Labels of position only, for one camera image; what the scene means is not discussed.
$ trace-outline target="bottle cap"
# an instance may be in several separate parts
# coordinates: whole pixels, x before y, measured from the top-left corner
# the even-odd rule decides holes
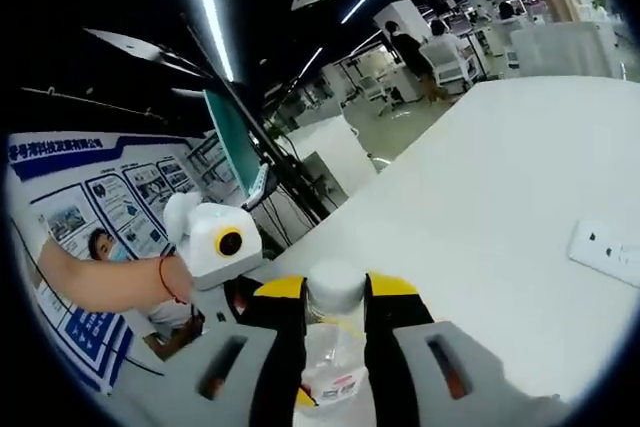
[[[343,260],[323,260],[307,276],[309,300],[327,314],[347,313],[355,309],[364,296],[364,271]]]

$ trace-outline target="white table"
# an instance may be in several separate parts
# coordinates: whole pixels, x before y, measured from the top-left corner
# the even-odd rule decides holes
[[[575,400],[607,368],[638,290],[567,258],[578,219],[640,239],[640,85],[476,85],[262,279],[341,257],[404,277],[530,395]]]

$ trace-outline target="face mask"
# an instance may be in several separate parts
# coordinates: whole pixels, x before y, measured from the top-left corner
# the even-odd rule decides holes
[[[114,242],[109,251],[109,260],[112,262],[126,262],[129,260],[129,253],[120,242]]]

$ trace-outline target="electrical socket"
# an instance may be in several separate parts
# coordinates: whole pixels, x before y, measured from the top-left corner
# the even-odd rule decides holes
[[[613,241],[609,230],[598,222],[578,222],[569,244],[569,258],[640,288],[640,246]]]

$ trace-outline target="yellow ring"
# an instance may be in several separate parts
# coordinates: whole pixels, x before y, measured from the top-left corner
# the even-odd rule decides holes
[[[238,252],[235,252],[231,255],[225,255],[222,253],[222,251],[220,250],[220,244],[222,243],[222,239],[224,238],[225,235],[227,234],[238,234],[240,237],[242,237],[242,233],[240,232],[239,229],[236,229],[235,227],[227,227],[226,229],[224,229],[223,231],[221,231],[218,234],[218,237],[216,238],[216,252],[218,252],[218,254],[220,254],[223,257],[233,257],[234,255],[236,255]]]

